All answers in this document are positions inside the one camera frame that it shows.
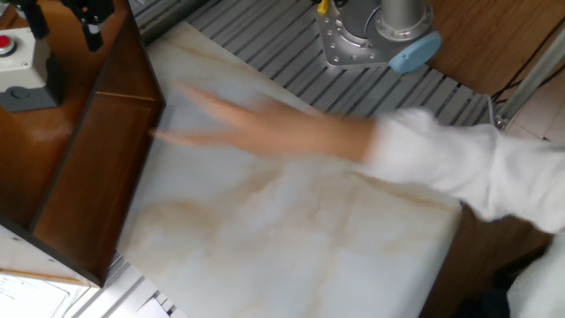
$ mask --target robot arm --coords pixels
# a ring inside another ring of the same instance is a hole
[[[43,16],[37,0],[4,0],[13,4],[20,17],[27,20],[36,40],[41,40],[49,34],[47,21]],[[102,47],[103,41],[100,31],[104,22],[114,13],[112,0],[62,0],[82,25],[88,49],[92,52]]]
[[[411,72],[439,49],[426,0],[321,0],[320,37],[329,66],[388,65]]]

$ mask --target wrinkled cloth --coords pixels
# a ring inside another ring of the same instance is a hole
[[[365,173],[447,193],[485,221],[514,215],[549,233],[565,227],[565,147],[491,125],[443,127],[422,109],[378,122]],[[565,317],[565,234],[517,278],[508,303],[512,318]]]

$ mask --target white sleeve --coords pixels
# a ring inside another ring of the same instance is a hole
[[[491,125],[439,126],[426,110],[381,116],[365,172],[417,183],[470,204],[485,220],[512,214],[542,231],[565,227],[565,148]]]

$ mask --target paper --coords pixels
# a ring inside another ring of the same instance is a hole
[[[134,318],[169,318],[169,315],[157,302],[157,299],[149,300],[138,312]]]
[[[0,276],[0,317],[57,318],[71,294],[42,280]]]

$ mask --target wooden panel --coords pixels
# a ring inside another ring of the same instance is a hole
[[[489,288],[494,273],[547,246],[551,236],[514,217],[484,223],[471,209],[463,218],[420,318],[450,318],[464,299]]]
[[[110,58],[112,65],[97,92],[162,101],[161,91],[154,83],[154,73],[133,17],[128,18],[118,37],[116,50]],[[124,72],[135,76],[124,76]]]
[[[443,45],[430,65],[481,94],[503,88],[565,16],[562,0],[431,0]]]
[[[30,227],[40,208],[128,13],[127,7],[117,7],[102,31],[106,45],[91,53],[79,22],[67,8],[59,2],[41,7],[50,28],[49,46],[64,70],[62,105],[13,114],[0,109],[0,213],[24,228]],[[15,21],[8,27],[25,25],[21,19]]]
[[[35,237],[102,281],[160,109],[96,95],[35,227]]]

